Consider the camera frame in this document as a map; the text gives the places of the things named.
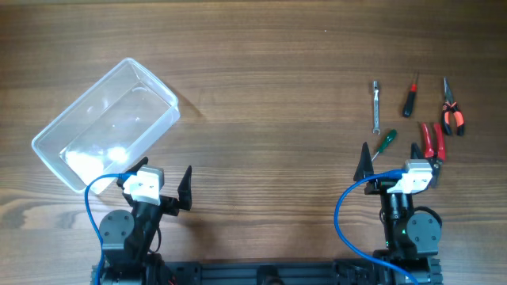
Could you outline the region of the green handled screwdriver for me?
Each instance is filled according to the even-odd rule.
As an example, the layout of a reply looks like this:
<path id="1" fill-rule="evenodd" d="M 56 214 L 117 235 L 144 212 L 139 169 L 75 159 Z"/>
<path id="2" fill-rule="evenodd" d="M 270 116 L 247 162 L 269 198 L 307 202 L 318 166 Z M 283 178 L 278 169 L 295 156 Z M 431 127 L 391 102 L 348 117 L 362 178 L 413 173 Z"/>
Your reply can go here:
<path id="1" fill-rule="evenodd" d="M 397 134 L 398 134 L 398 132 L 395 129 L 392 129 L 389 131 L 389 133 L 387 134 L 387 136 L 385 137 L 385 139 L 382 141 L 379 148 L 377 149 L 376 153 L 372 157 L 372 161 L 374 161 L 379 154 L 384 152 L 385 149 L 387 149 L 390 146 L 392 141 L 397 137 Z"/>

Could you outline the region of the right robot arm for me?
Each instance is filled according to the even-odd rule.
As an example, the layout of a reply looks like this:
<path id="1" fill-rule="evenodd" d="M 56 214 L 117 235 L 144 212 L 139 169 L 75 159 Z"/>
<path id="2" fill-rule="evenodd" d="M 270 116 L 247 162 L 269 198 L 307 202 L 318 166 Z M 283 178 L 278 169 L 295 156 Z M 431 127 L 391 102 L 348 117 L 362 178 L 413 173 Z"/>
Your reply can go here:
<path id="1" fill-rule="evenodd" d="M 440 174 L 441 160 L 425 158 L 418 145 L 411 145 L 411 157 L 406 161 L 400 178 L 376 178 L 366 183 L 366 195 L 378 195 L 381 201 L 379 218 L 383 224 L 386 249 L 373 256 L 403 269 L 399 273 L 374 265 L 378 284 L 442 284 L 438 243 L 442 232 L 441 217 L 429 207 L 415 207 L 413 197 L 434 188 Z"/>

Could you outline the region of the silver combination wrench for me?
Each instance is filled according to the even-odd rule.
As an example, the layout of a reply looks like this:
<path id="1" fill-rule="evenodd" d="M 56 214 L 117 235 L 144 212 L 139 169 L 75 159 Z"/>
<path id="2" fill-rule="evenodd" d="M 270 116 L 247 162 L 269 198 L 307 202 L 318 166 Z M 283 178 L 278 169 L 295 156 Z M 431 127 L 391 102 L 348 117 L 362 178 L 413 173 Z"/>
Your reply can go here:
<path id="1" fill-rule="evenodd" d="M 379 83 L 377 81 L 374 81 L 372 83 L 372 90 L 373 90 L 373 112 L 374 112 L 374 126 L 372 129 L 372 132 L 374 134 L 379 135 L 380 134 L 380 127 L 379 127 Z"/>

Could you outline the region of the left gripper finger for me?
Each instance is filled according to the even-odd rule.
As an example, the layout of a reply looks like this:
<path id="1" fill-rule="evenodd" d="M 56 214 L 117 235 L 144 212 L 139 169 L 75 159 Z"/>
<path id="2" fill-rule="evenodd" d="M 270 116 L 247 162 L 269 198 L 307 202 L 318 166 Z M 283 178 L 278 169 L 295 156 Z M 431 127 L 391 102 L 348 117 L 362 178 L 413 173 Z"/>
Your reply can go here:
<path id="1" fill-rule="evenodd" d="M 182 210 L 190 211 L 193 205 L 192 191 L 191 191 L 191 178 L 192 178 L 192 166 L 188 166 L 184 176 L 181 179 L 181 183 L 177 188 L 178 193 L 178 207 Z"/>
<path id="2" fill-rule="evenodd" d="M 134 166 L 132 166 L 130 169 L 126 171 L 126 174 L 134 175 L 137 174 L 138 171 L 147 163 L 149 162 L 148 157 L 142 158 L 140 161 L 138 161 Z"/>

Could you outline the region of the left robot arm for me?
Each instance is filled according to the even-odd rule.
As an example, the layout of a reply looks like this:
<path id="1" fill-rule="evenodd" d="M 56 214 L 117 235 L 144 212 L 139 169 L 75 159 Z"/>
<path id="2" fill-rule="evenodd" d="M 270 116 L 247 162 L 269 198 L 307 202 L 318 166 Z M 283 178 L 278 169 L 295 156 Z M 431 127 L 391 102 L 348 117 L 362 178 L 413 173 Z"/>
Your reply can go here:
<path id="1" fill-rule="evenodd" d="M 177 216 L 192 207 L 192 167 L 189 166 L 177 188 L 177 197 L 160 193 L 164 170 L 141 159 L 125 173 L 102 175 L 94 180 L 115 179 L 130 211 L 109 212 L 100 223 L 91 220 L 100 246 L 101 257 L 92 268 L 90 282 L 100 284 L 176 284 L 177 276 L 165 264 L 154 239 L 162 242 L 160 221 L 163 215 Z"/>

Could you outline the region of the clear plastic container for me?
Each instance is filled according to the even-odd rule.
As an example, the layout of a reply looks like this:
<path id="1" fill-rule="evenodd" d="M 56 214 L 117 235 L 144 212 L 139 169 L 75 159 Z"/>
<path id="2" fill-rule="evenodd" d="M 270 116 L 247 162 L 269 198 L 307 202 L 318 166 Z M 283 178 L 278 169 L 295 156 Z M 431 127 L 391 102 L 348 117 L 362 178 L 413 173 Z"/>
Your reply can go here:
<path id="1" fill-rule="evenodd" d="M 106 175 L 129 169 L 180 116 L 175 93 L 126 58 L 46 126 L 32 148 L 72 191 L 100 194 Z"/>

